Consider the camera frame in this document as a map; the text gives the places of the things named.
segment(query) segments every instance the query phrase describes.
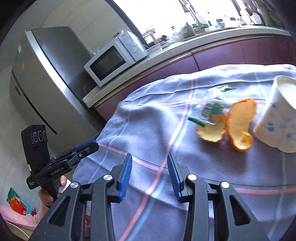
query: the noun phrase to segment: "countertop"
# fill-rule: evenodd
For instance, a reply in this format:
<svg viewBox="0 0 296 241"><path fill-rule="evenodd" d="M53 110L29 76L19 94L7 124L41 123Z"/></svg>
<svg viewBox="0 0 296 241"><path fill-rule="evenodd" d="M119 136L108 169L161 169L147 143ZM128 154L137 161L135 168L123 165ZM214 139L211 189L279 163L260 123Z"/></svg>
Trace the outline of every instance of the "countertop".
<svg viewBox="0 0 296 241"><path fill-rule="evenodd" d="M133 77L156 66L158 63L173 58L174 56L178 56L182 53L196 49L208 43L252 34L278 34L291 36L288 31L277 28L265 26L241 26L233 29L209 32L207 34L197 36L187 41L174 43L171 46L162 49L161 51L150 54L148 58L133 65L122 74L106 83L104 86L96 86L83 98L83 102L87 105L88 108L94 106L98 101L107 96L110 92L112 92L122 84L128 82Z"/></svg>

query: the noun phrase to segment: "refrigerator sticker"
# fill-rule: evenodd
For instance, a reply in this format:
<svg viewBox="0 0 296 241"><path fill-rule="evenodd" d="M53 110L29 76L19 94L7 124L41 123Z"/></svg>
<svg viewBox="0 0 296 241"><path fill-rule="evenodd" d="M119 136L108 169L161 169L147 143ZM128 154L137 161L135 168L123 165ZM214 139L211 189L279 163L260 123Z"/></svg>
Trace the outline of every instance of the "refrigerator sticker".
<svg viewBox="0 0 296 241"><path fill-rule="evenodd" d="M19 44L19 46L18 46L18 51L19 51L19 54L22 52L22 46Z"/></svg>

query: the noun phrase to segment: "white paper cup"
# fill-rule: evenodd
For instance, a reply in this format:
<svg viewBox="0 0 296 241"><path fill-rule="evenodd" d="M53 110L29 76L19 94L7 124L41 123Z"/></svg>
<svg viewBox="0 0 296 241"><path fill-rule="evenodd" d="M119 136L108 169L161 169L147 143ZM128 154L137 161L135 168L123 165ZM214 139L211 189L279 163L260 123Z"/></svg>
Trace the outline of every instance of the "white paper cup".
<svg viewBox="0 0 296 241"><path fill-rule="evenodd" d="M296 80L276 76L269 100L254 128L265 144L287 153L296 152Z"/></svg>

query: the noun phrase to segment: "metal screw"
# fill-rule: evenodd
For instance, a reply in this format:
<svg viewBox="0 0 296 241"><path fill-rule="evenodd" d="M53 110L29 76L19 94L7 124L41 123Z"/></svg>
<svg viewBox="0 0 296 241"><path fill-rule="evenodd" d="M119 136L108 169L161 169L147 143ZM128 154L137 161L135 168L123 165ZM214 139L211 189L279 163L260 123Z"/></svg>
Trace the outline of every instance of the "metal screw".
<svg viewBox="0 0 296 241"><path fill-rule="evenodd" d="M229 188L229 183L228 182L221 182L221 186L223 187L223 188Z"/></svg>
<svg viewBox="0 0 296 241"><path fill-rule="evenodd" d="M70 187L71 188L76 188L76 187L78 187L78 185L79 184L77 182L73 182L73 183L70 184Z"/></svg>
<svg viewBox="0 0 296 241"><path fill-rule="evenodd" d="M112 175L110 175L110 174L107 174L104 176L104 180L106 180L106 181L109 181L111 179L112 179Z"/></svg>
<svg viewBox="0 0 296 241"><path fill-rule="evenodd" d="M194 180L197 179L197 176L195 174L189 174L188 179L191 180L191 181L194 181Z"/></svg>

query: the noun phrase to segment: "microwave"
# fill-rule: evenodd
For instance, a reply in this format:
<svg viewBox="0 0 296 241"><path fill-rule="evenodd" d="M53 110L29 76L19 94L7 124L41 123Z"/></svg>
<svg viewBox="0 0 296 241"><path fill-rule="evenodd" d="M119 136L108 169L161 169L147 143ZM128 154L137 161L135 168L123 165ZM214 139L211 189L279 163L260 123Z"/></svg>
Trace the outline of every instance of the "microwave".
<svg viewBox="0 0 296 241"><path fill-rule="evenodd" d="M120 31L84 68L101 87L145 57L147 53L137 36L130 31Z"/></svg>

